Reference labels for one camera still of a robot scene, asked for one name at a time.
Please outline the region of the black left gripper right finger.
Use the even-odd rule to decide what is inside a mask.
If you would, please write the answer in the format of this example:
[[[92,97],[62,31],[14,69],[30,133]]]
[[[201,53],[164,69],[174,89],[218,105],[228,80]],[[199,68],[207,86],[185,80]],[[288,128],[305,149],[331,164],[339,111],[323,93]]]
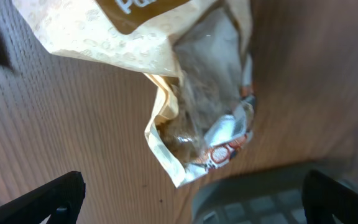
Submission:
[[[358,223],[358,186],[310,170],[303,181],[302,205],[307,224]]]

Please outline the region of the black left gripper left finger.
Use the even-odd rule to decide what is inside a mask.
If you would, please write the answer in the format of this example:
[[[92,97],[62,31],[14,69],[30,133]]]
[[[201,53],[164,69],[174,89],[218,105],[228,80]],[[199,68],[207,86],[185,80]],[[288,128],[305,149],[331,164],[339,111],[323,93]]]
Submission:
[[[0,206],[0,223],[75,224],[85,195],[81,172],[71,171]]]

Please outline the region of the grey plastic lattice basket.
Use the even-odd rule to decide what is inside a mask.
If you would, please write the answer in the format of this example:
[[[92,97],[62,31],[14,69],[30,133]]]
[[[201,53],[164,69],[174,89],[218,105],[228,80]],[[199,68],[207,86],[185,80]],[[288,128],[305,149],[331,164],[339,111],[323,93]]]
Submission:
[[[296,164],[213,182],[200,188],[192,201],[192,223],[307,223],[301,190],[312,163]]]

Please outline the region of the beige PanBee snack bag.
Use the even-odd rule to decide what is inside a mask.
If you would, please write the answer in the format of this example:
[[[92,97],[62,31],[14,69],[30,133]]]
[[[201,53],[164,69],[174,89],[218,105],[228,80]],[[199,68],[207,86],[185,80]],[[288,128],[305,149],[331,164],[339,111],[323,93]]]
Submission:
[[[19,0],[51,54],[143,73],[157,86],[144,134],[180,187],[225,166],[252,137],[249,1]]]

